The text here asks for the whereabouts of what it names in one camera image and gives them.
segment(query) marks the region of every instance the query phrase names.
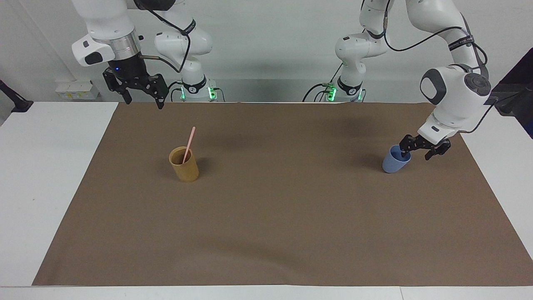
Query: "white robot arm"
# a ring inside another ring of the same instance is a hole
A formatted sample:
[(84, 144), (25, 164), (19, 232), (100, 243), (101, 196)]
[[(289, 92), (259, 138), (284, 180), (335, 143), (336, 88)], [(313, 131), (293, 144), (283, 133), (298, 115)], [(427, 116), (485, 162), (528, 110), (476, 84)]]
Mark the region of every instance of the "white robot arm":
[[(343, 61), (343, 70), (335, 88), (341, 100), (357, 101), (366, 72), (361, 60), (388, 50), (385, 34), (393, 4), (394, 0), (364, 1), (360, 23), (365, 31), (337, 42), (336, 53)], [(485, 104), (491, 86), (469, 27), (452, 0), (406, 0), (406, 4), (413, 26), (446, 40), (454, 60), (453, 65), (431, 69), (423, 76), (422, 94), (436, 105), (435, 111), (419, 129), (418, 137), (406, 136), (400, 143), (404, 154), (429, 149), (426, 159), (430, 159), (449, 149), (448, 138), (462, 130)]]
[(110, 91), (121, 94), (127, 104), (132, 98), (127, 89), (142, 90), (151, 95), (162, 109), (169, 90), (161, 74), (151, 76), (146, 70), (135, 26), (127, 9), (148, 9), (159, 12), (169, 26), (183, 28), (159, 33), (158, 51), (180, 66), (184, 86), (183, 98), (200, 101), (216, 99), (211, 82), (196, 58), (212, 49), (211, 37), (197, 28), (185, 8), (184, 0), (72, 0), (87, 25), (88, 34), (72, 45), (76, 60), (82, 66), (107, 62), (103, 72)]
[(127, 14), (124, 0), (72, 0), (78, 14), (87, 25), (88, 34), (72, 45), (72, 51), (82, 66), (107, 62), (103, 72), (110, 91), (122, 95), (130, 104), (127, 89), (151, 95), (159, 109), (163, 108), (168, 87), (161, 74), (151, 76), (141, 54), (135, 26)]
[[(148, 0), (132, 1), (142, 10), (145, 9), (146, 3), (153, 2)], [(200, 61), (195, 56), (210, 53), (213, 49), (213, 40), (207, 32), (197, 26), (196, 21), (187, 9), (185, 0), (172, 0), (172, 3), (169, 8), (167, 6), (148, 7), (154, 11), (165, 9), (159, 11), (160, 15), (177, 27), (183, 28), (184, 31), (180, 32), (173, 28), (172, 30), (158, 33), (154, 41), (156, 49), (161, 55), (168, 57), (175, 65), (180, 66), (183, 100), (212, 101), (216, 99), (216, 92), (213, 90), (215, 82), (205, 75)]]

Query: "table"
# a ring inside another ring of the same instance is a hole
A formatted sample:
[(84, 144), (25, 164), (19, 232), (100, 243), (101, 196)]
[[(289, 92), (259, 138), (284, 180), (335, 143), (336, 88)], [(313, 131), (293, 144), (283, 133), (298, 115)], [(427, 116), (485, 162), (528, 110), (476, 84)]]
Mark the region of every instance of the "table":
[[(0, 298), (531, 299), (519, 288), (29, 287), (116, 108), (38, 102), (0, 127)], [(533, 255), (533, 140), (495, 110), (464, 140)]]

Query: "pink straw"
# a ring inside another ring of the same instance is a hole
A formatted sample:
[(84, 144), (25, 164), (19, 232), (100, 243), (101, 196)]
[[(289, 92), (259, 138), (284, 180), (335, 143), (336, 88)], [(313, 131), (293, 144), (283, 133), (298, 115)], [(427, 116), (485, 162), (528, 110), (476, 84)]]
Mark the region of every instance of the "pink straw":
[(187, 144), (187, 150), (185, 150), (185, 157), (183, 157), (183, 163), (187, 160), (187, 154), (189, 154), (189, 149), (191, 148), (192, 138), (195, 136), (196, 127), (193, 127), (191, 130), (191, 136), (189, 137), (189, 143)]

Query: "black cable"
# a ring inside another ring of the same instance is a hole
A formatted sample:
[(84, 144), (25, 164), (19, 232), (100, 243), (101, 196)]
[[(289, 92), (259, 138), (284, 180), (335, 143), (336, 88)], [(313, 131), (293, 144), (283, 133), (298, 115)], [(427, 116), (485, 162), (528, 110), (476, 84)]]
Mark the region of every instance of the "black cable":
[(407, 50), (410, 50), (414, 47), (417, 47), (425, 42), (427, 42), (429, 39), (433, 38), (433, 37), (436, 37), (437, 35), (443, 33), (443, 32), (446, 32), (448, 30), (452, 30), (452, 29), (460, 29), (460, 30), (464, 30), (463, 27), (459, 27), (459, 26), (453, 26), (453, 27), (448, 27), (448, 28), (445, 28), (443, 30), (440, 30), (438, 31), (437, 33), (434, 33), (432, 34), (431, 36), (423, 39), (422, 41), (410, 46), (410, 47), (407, 47), (407, 48), (404, 48), (404, 49), (395, 49), (394, 47), (392, 47), (390, 44), (389, 44), (389, 41), (387, 40), (387, 26), (388, 26), (388, 19), (389, 19), (389, 5), (391, 4), (391, 0), (389, 0), (387, 2), (387, 6), (385, 8), (385, 18), (383, 19), (383, 37), (385, 38), (385, 43), (387, 44), (387, 46), (393, 50), (393, 51), (396, 51), (396, 52), (403, 52), (403, 51), (407, 51)]
[(181, 71), (183, 70), (183, 66), (185, 65), (185, 62), (187, 61), (187, 57), (189, 56), (189, 51), (191, 49), (191, 38), (190, 38), (189, 34), (187, 32), (185, 32), (185, 30), (181, 29), (180, 27), (172, 24), (167, 19), (165, 19), (165, 18), (161, 17), (160, 15), (158, 15), (155, 11), (147, 8), (146, 4), (144, 4), (143, 0), (139, 0), (139, 2), (144, 5), (144, 9), (146, 9), (151, 14), (153, 14), (157, 19), (159, 19), (159, 21), (161, 21), (161, 22), (167, 24), (168, 26), (176, 29), (177, 31), (180, 32), (181, 35), (183, 35), (183, 36), (185, 36), (187, 38), (187, 50), (185, 51), (185, 56), (183, 57), (183, 61), (181, 63), (180, 69), (176, 70), (178, 73), (181, 73)]
[(222, 93), (222, 100), (226, 102), (226, 97), (224, 96), (224, 91), (221, 88), (214, 88), (213, 91), (220, 91)]
[[(329, 81), (329, 84), (333, 83), (333, 79), (335, 79), (335, 77), (337, 77), (337, 74), (341, 70), (342, 66), (343, 66), (343, 63), (341, 63), (341, 65), (338, 67), (337, 72), (335, 72), (335, 75), (333, 75), (332, 79)], [(322, 94), (322, 97), (320, 97), (320, 101), (319, 102), (322, 102), (322, 100), (324, 99), (324, 95), (326, 94), (327, 90), (328, 90), (328, 88), (324, 89), (324, 93)]]
[(324, 97), (324, 95), (325, 95), (326, 93), (327, 93), (326, 91), (320, 91), (320, 92), (318, 92), (317, 95), (314, 97), (313, 102), (316, 102), (316, 101), (317, 101), (317, 99), (318, 99), (318, 95), (322, 94), (322, 97)]
[(172, 90), (172, 92), (170, 92), (170, 102), (174, 102), (174, 92), (175, 91), (181, 91), (181, 88), (177, 88), (177, 89), (174, 89)]
[(487, 53), (485, 52), (485, 50), (483, 50), (483, 48), (479, 47), (479, 45), (477, 45), (476, 43), (472, 43), (472, 45), (483, 54), (483, 56), (485, 58), (485, 62), (482, 63), (479, 67), (472, 68), (471, 70), (481, 69), (481, 68), (485, 67), (488, 64), (489, 57), (488, 57)]
[(168, 86), (168, 89), (170, 90), (173, 86), (175, 86), (176, 84), (183, 84), (183, 82), (179, 82), (179, 81), (174, 81), (173, 83), (171, 83), (169, 86)]
[(440, 31), (438, 31), (438, 32), (436, 32), (436, 33), (434, 33), (434, 34), (432, 34), (431, 36), (429, 36), (429, 37), (423, 39), (422, 41), (420, 41), (420, 42), (418, 42), (418, 43), (416, 43), (416, 44), (414, 44), (414, 45), (412, 45), (412, 46), (410, 46), (410, 47), (404, 48), (404, 49), (396, 49), (396, 48), (394, 48), (393, 46), (391, 46), (391, 44), (389, 44), (389, 40), (387, 40), (387, 34), (386, 34), (386, 32), (385, 32), (385, 35), (384, 35), (383, 37), (385, 38), (385, 43), (387, 44), (387, 46), (388, 46), (391, 50), (396, 51), (396, 52), (403, 52), (403, 51), (411, 50), (411, 49), (413, 49), (414, 47), (417, 47), (417, 46), (419, 46), (419, 45), (421, 45), (421, 44), (427, 42), (428, 40), (430, 40), (430, 39), (432, 39), (432, 38), (438, 36), (439, 34), (441, 34), (441, 33), (443, 33), (443, 32), (446, 32), (446, 31), (448, 31), (448, 30), (452, 30), (452, 29), (460, 29), (460, 30), (463, 30), (463, 28), (462, 28), (462, 27), (459, 27), (459, 26), (448, 27), (448, 28), (445, 28), (445, 29), (443, 29), (443, 30), (440, 30)]
[(303, 100), (302, 102), (305, 102), (305, 100), (307, 99), (307, 96), (309, 96), (309, 94), (316, 88), (318, 88), (319, 86), (324, 86), (323, 83), (319, 83), (319, 84), (315, 84), (312, 88), (309, 89), (309, 91), (307, 91), (307, 93), (305, 94), (305, 96), (303, 97)]
[(176, 67), (174, 67), (174, 65), (172, 65), (168, 60), (166, 60), (166, 59), (164, 59), (164, 58), (162, 58), (162, 57), (160, 57), (159, 60), (162, 61), (162, 62), (164, 62), (164, 63), (166, 63), (166, 64), (169, 65), (171, 68), (173, 68), (174, 71), (176, 71), (176, 73), (178, 73), (178, 74), (180, 73), (180, 71), (179, 71)]
[(510, 98), (513, 98), (515, 97), (516, 95), (518, 95), (519, 93), (516, 93), (512, 96), (509, 96), (509, 97), (506, 97), (506, 98), (503, 98), (502, 100), (498, 100), (496, 102), (494, 102), (490, 107), (489, 109), (485, 112), (485, 114), (483, 115), (483, 117), (481, 118), (481, 120), (479, 121), (478, 125), (471, 131), (459, 131), (459, 133), (473, 133), (475, 132), (479, 126), (481, 125), (481, 123), (483, 122), (483, 120), (485, 120), (485, 117), (487, 117), (487, 115), (489, 114), (489, 111), (498, 103), (498, 102), (501, 102), (501, 101), (504, 101), (504, 100), (507, 100), (507, 99), (510, 99)]

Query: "wall outlet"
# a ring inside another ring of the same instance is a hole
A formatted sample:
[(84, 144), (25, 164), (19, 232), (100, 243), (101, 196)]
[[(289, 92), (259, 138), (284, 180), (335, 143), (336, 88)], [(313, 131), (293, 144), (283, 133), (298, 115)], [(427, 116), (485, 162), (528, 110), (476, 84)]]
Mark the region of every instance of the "wall outlet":
[(55, 92), (63, 100), (96, 100), (100, 94), (91, 81), (58, 82)]

